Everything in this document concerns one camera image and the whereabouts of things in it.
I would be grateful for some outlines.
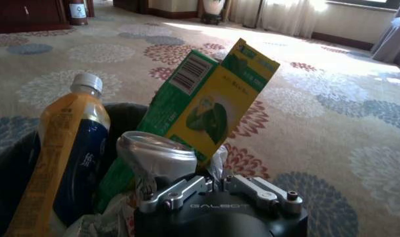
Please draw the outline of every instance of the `carpet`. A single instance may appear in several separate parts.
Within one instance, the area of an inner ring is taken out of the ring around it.
[[[298,191],[310,237],[398,237],[400,68],[322,41],[95,1],[87,26],[0,35],[0,153],[78,72],[102,79],[103,102],[147,105],[191,49],[222,59],[239,37],[281,67],[225,141],[225,169]]]

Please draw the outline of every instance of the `wall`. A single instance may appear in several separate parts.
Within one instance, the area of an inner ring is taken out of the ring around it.
[[[162,11],[195,11],[198,0],[147,0],[147,7]]]
[[[195,11],[198,0],[171,0],[171,11]]]
[[[394,12],[327,4],[314,32],[351,40],[375,43],[390,25]]]
[[[162,11],[171,11],[173,0],[147,0],[147,7]]]

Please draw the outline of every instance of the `barcode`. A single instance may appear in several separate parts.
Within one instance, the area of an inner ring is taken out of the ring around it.
[[[169,83],[190,95],[210,67],[211,64],[209,62],[194,54],[190,54],[174,76],[170,78]]]

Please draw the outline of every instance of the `black trash bag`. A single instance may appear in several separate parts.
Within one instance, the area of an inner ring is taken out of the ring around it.
[[[115,159],[115,140],[125,131],[135,130],[146,113],[146,106],[131,103],[105,105],[110,116],[109,138],[101,160],[97,181]],[[6,231],[39,153],[37,132],[29,133],[0,154],[0,236]]]

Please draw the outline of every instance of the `bottle cap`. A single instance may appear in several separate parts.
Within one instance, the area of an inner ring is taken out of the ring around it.
[[[101,93],[102,90],[102,81],[101,79],[90,73],[79,73],[74,76],[71,86],[74,85],[83,85],[89,86],[94,90]]]

